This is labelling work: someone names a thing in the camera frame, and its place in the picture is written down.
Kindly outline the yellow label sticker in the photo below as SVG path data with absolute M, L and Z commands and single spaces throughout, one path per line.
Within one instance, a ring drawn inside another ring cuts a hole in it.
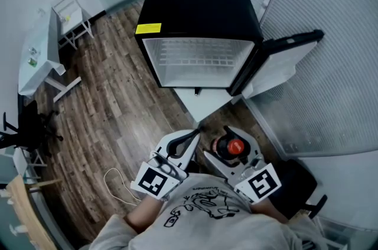
M 152 34 L 161 32 L 161 23 L 153 24 L 138 24 L 135 30 L 135 34 Z

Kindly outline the black padded chair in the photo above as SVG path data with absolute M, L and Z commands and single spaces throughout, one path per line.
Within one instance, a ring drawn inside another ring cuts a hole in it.
M 315 218 L 328 197 L 323 195 L 317 204 L 307 203 L 317 188 L 312 174 L 295 160 L 280 161 L 275 171 L 281 187 L 269 196 L 274 207 L 287 219 L 292 219 L 301 210 L 309 212 L 310 219 Z

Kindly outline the person in white shirt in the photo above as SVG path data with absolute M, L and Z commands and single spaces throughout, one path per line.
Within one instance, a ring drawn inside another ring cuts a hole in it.
M 190 174 L 144 232 L 136 233 L 126 215 L 113 215 L 80 250 L 327 250 L 308 216 L 283 224 L 250 205 L 224 180 Z

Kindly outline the dark bottle with red cap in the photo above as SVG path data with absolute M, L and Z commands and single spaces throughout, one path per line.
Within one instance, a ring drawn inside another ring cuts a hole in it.
M 211 150 L 219 158 L 232 161 L 246 158 L 250 154 L 250 145 L 242 138 L 223 135 L 212 140 Z

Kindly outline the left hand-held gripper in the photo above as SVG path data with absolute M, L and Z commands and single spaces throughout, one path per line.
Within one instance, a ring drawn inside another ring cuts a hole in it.
M 165 200 L 187 177 L 184 171 L 200 140 L 198 129 L 183 129 L 165 135 L 148 162 L 143 162 L 130 188 L 157 200 Z

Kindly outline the glass partition with blinds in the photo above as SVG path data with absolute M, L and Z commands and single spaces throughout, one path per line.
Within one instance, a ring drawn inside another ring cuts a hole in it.
M 378 0 L 251 0 L 266 39 L 324 38 L 287 82 L 248 100 L 287 154 L 378 150 Z

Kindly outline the black mini fridge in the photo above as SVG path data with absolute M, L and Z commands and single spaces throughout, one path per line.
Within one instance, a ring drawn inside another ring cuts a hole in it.
M 135 39 L 159 87 L 225 89 L 247 98 L 290 79 L 324 37 L 314 30 L 264 39 L 250 0 L 145 0 L 138 24 L 153 23 L 162 24 L 160 33 L 135 34 Z M 241 40 L 250 46 L 233 67 L 160 65 L 161 42 L 172 38 Z

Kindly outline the white table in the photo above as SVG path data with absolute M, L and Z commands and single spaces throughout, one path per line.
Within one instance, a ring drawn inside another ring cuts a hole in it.
M 81 77 L 77 77 L 68 85 L 64 85 L 50 76 L 53 70 L 59 76 L 66 72 L 58 53 L 58 23 L 57 15 L 51 9 L 27 32 L 22 46 L 18 73 L 20 95 L 30 98 L 41 84 L 47 83 L 59 91 L 53 98 L 53 102 L 56 103 L 82 81 Z M 28 64 L 30 57 L 37 61 L 36 67 Z

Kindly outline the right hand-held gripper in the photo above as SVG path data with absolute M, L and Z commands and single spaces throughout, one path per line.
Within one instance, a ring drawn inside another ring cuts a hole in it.
M 215 169 L 216 173 L 224 177 L 251 204 L 257 204 L 281 188 L 281 181 L 272 165 L 265 163 L 260 155 L 258 142 L 245 131 L 232 126 L 223 127 L 226 135 L 244 139 L 250 145 L 250 154 L 240 161 L 251 161 L 245 166 L 243 163 L 230 164 L 212 152 L 205 151 L 206 162 Z

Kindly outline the black swivel office chair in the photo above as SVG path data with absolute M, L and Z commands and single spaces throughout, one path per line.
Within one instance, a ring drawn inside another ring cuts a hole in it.
M 47 115 L 38 113 L 37 101 L 34 100 L 25 106 L 18 115 L 18 127 L 16 128 L 6 120 L 6 112 L 4 112 L 1 121 L 4 132 L 0 131 L 0 149 L 13 146 L 33 152 L 41 148 L 44 155 L 51 157 L 47 145 L 48 138 L 64 140 L 50 126 L 53 115 L 58 115 L 58 111 L 52 110 Z

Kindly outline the small white cart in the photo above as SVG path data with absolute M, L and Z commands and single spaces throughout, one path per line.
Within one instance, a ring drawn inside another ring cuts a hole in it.
M 30 155 L 27 151 L 25 152 L 22 148 L 16 147 L 13 154 L 14 166 L 18 174 L 22 177 L 24 181 L 28 180 L 39 180 L 41 176 L 38 176 L 35 172 L 35 168 L 47 167 L 44 162 L 39 150 L 36 150 L 35 157 Z

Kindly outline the person's black trousers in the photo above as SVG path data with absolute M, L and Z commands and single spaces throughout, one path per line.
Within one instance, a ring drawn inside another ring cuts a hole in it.
M 212 171 L 208 168 L 206 163 L 199 163 L 197 161 L 191 160 L 185 169 L 186 173 L 193 174 L 209 174 L 212 175 Z

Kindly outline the person's right forearm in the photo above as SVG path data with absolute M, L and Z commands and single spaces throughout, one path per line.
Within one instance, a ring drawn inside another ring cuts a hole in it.
M 253 213 L 269 216 L 276 219 L 278 222 L 287 224 L 289 219 L 287 219 L 269 200 L 265 198 L 260 202 L 250 205 L 250 209 Z

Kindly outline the wooden table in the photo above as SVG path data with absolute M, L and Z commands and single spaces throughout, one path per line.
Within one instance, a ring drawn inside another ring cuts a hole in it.
M 41 187 L 60 183 L 60 179 L 25 184 L 24 178 L 17 175 L 6 185 L 7 196 L 21 222 L 21 233 L 26 233 L 36 250 L 58 250 L 50 234 L 38 218 L 30 200 L 30 194 L 37 192 Z

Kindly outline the person's left forearm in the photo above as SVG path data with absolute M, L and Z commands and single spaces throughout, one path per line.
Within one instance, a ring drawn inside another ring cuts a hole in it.
M 155 222 L 163 204 L 164 201 L 146 195 L 124 220 L 136 233 L 142 233 Z

